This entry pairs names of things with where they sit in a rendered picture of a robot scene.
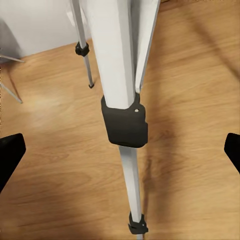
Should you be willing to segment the camera tripod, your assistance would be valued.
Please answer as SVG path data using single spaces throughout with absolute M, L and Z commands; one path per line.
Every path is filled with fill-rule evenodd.
M 79 0 L 69 0 L 78 35 L 75 52 L 84 57 L 94 87 Z M 128 200 L 129 230 L 136 240 L 149 232 L 141 209 L 137 148 L 148 143 L 146 108 L 140 92 L 161 0 L 84 0 L 99 69 L 101 111 L 112 144 L 119 145 Z

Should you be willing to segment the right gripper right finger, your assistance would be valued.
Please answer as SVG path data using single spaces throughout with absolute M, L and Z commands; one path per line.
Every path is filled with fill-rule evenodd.
M 224 150 L 240 173 L 240 135 L 229 133 L 225 141 Z

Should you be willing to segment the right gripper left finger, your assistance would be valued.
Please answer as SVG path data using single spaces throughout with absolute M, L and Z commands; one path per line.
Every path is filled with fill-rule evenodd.
M 0 138 L 0 193 L 26 152 L 21 133 Z

